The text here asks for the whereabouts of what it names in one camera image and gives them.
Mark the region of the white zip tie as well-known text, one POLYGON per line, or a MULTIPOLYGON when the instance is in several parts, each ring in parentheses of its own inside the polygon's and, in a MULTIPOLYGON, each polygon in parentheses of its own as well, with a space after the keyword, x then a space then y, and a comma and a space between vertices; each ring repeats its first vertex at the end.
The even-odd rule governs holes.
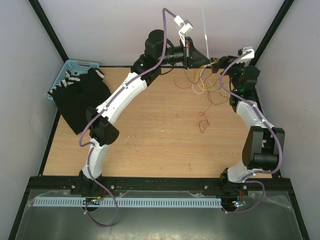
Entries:
POLYGON ((205 50, 206 50, 206 57, 209 59, 209 45, 208 45, 208 35, 207 35, 207 29, 206 29, 206 19, 205 19, 205 11, 204 7, 201 7, 201 16, 202 16, 202 22, 203 22, 203 32, 204 32, 204 41, 205 41, 205 50))

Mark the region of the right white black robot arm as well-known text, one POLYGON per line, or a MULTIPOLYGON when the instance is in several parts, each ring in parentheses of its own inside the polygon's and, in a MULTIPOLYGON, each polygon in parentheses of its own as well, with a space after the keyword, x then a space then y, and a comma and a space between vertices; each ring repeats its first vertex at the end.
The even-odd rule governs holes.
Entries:
POLYGON ((229 55, 212 64, 213 73, 222 70, 221 75, 229 77, 229 104, 248 127, 241 160, 220 174, 218 188, 225 195, 234 194, 255 174, 276 173, 282 163, 285 131, 274 127, 260 110, 256 96, 260 70, 245 62, 244 56, 229 55))

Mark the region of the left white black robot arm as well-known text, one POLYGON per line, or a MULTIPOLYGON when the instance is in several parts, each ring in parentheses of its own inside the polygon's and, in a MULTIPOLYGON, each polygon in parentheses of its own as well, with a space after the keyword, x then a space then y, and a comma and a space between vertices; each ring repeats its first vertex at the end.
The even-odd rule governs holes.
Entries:
POLYGON ((190 37, 182 36, 178 46, 167 44, 167 40, 163 30, 151 31, 144 44, 144 53, 133 64, 121 85, 103 103, 86 110, 88 124, 84 130, 89 131, 90 141, 87 145, 90 149, 79 177, 87 193, 94 194, 100 188, 98 178, 102 175, 106 153, 120 134, 114 126, 117 118, 162 73, 161 66, 181 63, 185 69, 196 69, 210 63, 195 48, 190 37))

